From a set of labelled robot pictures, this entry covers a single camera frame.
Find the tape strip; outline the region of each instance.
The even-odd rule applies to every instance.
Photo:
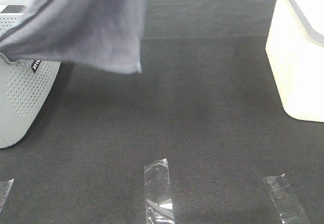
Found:
[[[169,166],[166,159],[144,168],[147,224],[174,224]]]
[[[306,213],[283,174],[263,179],[282,224],[310,224]]]
[[[0,213],[5,205],[13,182],[13,179],[8,182],[0,182]]]

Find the black tag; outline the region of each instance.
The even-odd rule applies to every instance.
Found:
[[[42,61],[40,60],[34,60],[34,62],[31,65],[31,69],[34,73],[38,70],[39,65],[41,64]]]

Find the white plastic bin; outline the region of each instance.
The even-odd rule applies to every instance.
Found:
[[[31,0],[0,0],[0,5],[28,5]],[[21,14],[0,14],[0,35]],[[0,148],[17,143],[27,132],[53,85],[59,62],[42,61],[34,72],[33,60],[9,63],[0,54]]]
[[[277,0],[266,52],[285,111],[324,122],[322,0]]]

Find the black carpet floor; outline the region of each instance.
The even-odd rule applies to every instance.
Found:
[[[279,223],[285,173],[324,220],[324,124],[283,110],[265,53],[275,0],[149,0],[143,73],[63,64],[26,137],[1,224],[145,223],[144,166],[168,158],[183,224]]]

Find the dark gray cloth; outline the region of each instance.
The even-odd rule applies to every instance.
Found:
[[[146,0],[34,0],[0,37],[10,60],[40,59],[140,71]]]
[[[276,0],[148,0],[142,74],[63,64],[27,136],[0,151],[1,224],[143,224],[168,158],[177,224],[276,224],[285,173],[324,220],[324,124],[282,107],[265,43]]]

